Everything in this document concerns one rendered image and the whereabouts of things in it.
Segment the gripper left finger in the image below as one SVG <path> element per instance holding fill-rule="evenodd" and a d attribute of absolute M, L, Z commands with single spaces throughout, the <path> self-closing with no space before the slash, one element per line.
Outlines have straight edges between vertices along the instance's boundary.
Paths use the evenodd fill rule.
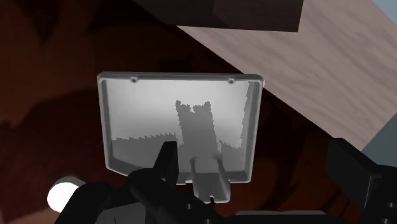
<path fill-rule="evenodd" d="M 78 187 L 54 224 L 223 224 L 222 215 L 176 190 L 177 149 L 175 141 L 165 142 L 152 168 L 131 172 L 118 188 Z"/>

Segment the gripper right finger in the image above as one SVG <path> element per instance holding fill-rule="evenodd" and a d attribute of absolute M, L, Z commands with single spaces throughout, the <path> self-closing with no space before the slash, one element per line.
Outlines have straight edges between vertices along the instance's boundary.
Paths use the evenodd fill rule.
<path fill-rule="evenodd" d="M 343 138 L 330 138 L 326 173 L 356 206 L 358 224 L 397 224 L 397 167 L 376 164 Z"/>

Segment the white round cylinder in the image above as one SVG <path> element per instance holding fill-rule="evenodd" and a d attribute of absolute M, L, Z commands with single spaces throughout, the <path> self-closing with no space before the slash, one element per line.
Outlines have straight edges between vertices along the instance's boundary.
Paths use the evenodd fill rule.
<path fill-rule="evenodd" d="M 47 204 L 53 211 L 61 213 L 73 193 L 84 184 L 84 181 L 74 176 L 65 176 L 56 180 L 48 191 Z"/>

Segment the dark red-brown wooden table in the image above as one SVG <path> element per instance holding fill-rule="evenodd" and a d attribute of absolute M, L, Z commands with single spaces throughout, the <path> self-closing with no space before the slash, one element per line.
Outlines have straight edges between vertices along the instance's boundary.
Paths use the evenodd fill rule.
<path fill-rule="evenodd" d="M 53 224 L 46 195 L 63 176 L 106 181 L 96 85 L 103 71 L 234 73 L 131 0 L 0 0 L 0 224 Z M 250 183 L 214 209 L 358 210 L 325 173 L 328 135 L 270 92 Z"/>

